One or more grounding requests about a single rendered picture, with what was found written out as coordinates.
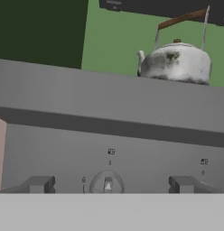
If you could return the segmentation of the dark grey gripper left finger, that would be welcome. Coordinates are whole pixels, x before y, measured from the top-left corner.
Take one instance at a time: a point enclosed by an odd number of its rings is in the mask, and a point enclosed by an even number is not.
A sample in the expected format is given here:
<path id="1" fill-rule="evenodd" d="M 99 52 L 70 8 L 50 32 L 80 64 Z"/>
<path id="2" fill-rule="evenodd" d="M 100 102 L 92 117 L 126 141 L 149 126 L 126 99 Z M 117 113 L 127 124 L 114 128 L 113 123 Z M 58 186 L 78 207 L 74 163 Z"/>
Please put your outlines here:
<path id="1" fill-rule="evenodd" d="M 22 184 L 6 189 L 0 193 L 54 193 L 54 176 L 32 176 Z"/>

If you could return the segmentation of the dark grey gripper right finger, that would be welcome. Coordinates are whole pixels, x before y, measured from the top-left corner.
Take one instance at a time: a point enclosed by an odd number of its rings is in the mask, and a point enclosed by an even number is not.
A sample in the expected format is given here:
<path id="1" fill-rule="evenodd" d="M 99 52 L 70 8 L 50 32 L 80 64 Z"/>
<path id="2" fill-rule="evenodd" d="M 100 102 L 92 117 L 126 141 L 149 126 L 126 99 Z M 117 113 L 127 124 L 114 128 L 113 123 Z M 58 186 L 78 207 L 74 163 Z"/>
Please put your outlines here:
<path id="1" fill-rule="evenodd" d="M 192 176 L 170 176 L 170 193 L 222 193 L 209 184 L 196 180 Z"/>

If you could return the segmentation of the grey stove knob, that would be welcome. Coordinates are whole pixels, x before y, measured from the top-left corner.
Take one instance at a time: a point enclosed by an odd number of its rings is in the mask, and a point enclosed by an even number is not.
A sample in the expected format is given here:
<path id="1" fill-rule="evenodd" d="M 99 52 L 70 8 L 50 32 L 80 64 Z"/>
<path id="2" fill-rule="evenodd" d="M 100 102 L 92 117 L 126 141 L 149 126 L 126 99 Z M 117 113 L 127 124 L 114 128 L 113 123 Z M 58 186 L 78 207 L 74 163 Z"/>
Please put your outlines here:
<path id="1" fill-rule="evenodd" d="M 114 171 L 101 171 L 89 185 L 90 193 L 123 193 L 125 184 L 122 178 Z"/>

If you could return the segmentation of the grey stove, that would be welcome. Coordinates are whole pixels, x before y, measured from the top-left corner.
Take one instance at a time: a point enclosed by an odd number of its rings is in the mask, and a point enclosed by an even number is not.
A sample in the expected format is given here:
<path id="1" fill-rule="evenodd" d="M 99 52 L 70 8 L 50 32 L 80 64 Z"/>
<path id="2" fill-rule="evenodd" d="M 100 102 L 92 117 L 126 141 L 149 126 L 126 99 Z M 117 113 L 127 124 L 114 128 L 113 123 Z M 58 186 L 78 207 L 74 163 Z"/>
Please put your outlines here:
<path id="1" fill-rule="evenodd" d="M 224 88 L 0 60 L 0 136 L 6 188 L 89 192 L 114 171 L 126 193 L 167 193 L 170 176 L 224 192 Z"/>

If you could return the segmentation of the dark green cupboard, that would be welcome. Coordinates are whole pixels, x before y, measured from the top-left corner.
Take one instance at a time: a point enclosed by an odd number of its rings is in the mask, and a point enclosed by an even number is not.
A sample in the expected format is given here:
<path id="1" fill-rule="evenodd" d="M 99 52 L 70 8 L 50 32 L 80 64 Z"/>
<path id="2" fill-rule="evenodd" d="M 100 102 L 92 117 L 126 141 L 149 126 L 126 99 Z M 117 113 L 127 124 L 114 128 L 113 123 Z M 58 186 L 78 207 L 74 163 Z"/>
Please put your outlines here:
<path id="1" fill-rule="evenodd" d="M 0 59 L 79 69 L 89 0 L 0 0 Z"/>

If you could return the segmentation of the black range hood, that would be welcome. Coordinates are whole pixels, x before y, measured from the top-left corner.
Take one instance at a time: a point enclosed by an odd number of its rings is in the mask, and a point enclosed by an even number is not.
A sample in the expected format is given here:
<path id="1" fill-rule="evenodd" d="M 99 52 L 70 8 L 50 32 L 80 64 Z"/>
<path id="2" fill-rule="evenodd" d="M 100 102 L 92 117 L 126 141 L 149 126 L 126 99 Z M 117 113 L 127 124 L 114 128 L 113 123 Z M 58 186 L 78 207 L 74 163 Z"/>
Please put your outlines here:
<path id="1" fill-rule="evenodd" d="M 99 7 L 174 18 L 210 6 L 208 23 L 224 27 L 224 0 L 98 0 Z"/>

